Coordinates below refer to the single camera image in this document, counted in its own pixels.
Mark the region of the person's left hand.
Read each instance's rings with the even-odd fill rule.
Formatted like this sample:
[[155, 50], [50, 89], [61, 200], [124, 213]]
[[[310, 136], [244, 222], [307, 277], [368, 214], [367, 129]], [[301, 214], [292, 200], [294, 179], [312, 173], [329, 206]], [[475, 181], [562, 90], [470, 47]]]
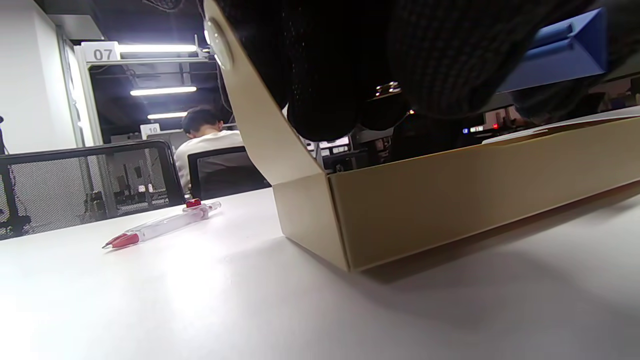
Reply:
[[387, 110], [428, 119], [474, 116], [498, 92], [537, 32], [605, 12], [609, 71], [639, 52], [637, 0], [218, 0], [243, 50], [298, 135], [333, 141], [373, 112], [374, 89], [396, 82]]

